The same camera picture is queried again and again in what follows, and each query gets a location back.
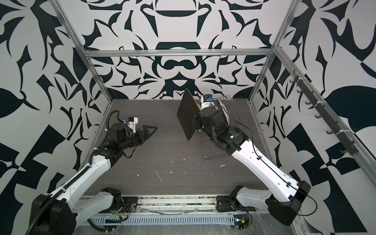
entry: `robotic arm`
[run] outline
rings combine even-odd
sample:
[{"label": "robotic arm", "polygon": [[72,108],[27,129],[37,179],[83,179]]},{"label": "robotic arm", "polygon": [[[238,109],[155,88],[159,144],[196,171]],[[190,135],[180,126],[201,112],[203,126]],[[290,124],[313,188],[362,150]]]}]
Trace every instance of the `robotic arm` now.
[{"label": "robotic arm", "polygon": [[242,206],[268,209],[282,224],[290,225],[310,191],[310,185],[285,174],[254,146],[242,130],[229,126],[223,104],[212,102],[211,95],[204,95],[201,103],[202,109],[194,117],[194,129],[204,131],[219,149],[243,163],[269,189],[251,190],[239,186],[232,195]]},{"label": "robotic arm", "polygon": [[91,160],[67,183],[46,196],[40,194],[32,203],[30,226],[26,234],[65,235],[72,234],[82,222],[94,214],[110,209],[118,210],[121,191],[104,188],[95,197],[78,203],[84,192],[120,159],[124,149],[142,145],[157,130],[143,125],[136,129],[138,118],[129,117],[109,128],[100,147],[91,154]]}]

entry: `black and white wallpaper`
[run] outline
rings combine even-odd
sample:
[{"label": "black and white wallpaper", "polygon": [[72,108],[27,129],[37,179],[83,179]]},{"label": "black and white wallpaper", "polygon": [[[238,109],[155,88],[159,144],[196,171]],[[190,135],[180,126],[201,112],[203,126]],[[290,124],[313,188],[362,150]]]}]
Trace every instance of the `black and white wallpaper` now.
[{"label": "black and white wallpaper", "polygon": [[[375,1],[303,0],[282,42],[299,67],[375,154]],[[374,234],[376,188],[276,58],[253,101],[275,161],[312,186],[312,234]],[[315,204],[307,198],[302,213]]]},{"label": "black and white wallpaper", "polygon": [[1,234],[24,234],[31,202],[72,177],[107,99],[46,0],[0,1]]},{"label": "black and white wallpaper", "polygon": [[248,98],[266,56],[100,57],[93,64],[114,99]]},{"label": "black and white wallpaper", "polygon": [[291,0],[61,0],[91,50],[271,47]]}]

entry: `wire dish rack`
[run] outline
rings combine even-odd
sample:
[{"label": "wire dish rack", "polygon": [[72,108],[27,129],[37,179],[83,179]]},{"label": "wire dish rack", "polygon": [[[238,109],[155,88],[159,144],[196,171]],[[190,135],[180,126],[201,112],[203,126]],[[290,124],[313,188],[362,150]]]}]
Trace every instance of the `wire dish rack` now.
[{"label": "wire dish rack", "polygon": [[[240,123],[245,123],[232,98],[230,96],[222,96],[218,98],[213,98],[213,100],[220,100],[226,107],[226,110],[230,117],[229,125],[236,126],[239,129],[243,130],[243,127],[234,121],[236,120]],[[225,151],[218,149],[217,146],[209,139],[205,132],[196,133],[196,138],[204,162],[211,162],[230,157],[230,155],[227,154]]]}]

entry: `black abstract pattern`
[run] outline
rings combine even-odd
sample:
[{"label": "black abstract pattern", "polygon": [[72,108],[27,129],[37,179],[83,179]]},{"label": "black abstract pattern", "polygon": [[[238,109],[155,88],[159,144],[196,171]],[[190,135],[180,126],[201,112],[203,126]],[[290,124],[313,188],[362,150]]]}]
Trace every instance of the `black abstract pattern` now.
[{"label": "black abstract pattern", "polygon": [[[158,49],[165,42],[183,48],[194,42],[195,49],[270,48],[290,3],[291,0],[127,0],[116,4],[112,0],[62,1],[85,47],[99,50]],[[70,14],[77,9],[85,19]]]},{"label": "black abstract pattern", "polygon": [[[282,49],[334,111],[375,154],[373,133],[376,83],[374,1],[303,0],[288,28]],[[253,101],[278,167],[312,185],[316,213],[305,217],[318,234],[373,234],[374,186],[327,124],[315,118],[307,97],[275,59]],[[303,214],[315,208],[302,206]]]},{"label": "black abstract pattern", "polygon": [[0,3],[2,234],[80,167],[108,104],[46,0]]},{"label": "black abstract pattern", "polygon": [[179,99],[214,94],[248,98],[266,56],[156,56],[95,58],[114,99]]}]

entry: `white debris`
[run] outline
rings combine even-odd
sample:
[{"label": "white debris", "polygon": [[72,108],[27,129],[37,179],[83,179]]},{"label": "white debris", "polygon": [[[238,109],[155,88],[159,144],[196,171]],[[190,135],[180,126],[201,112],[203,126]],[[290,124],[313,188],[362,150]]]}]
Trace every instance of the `white debris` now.
[{"label": "white debris", "polygon": [[158,172],[157,172],[157,171],[155,171],[155,173],[157,173],[157,175],[158,175],[159,179],[160,179],[160,180],[161,180],[161,182],[162,182],[162,179],[161,179],[161,177],[159,176]]}]

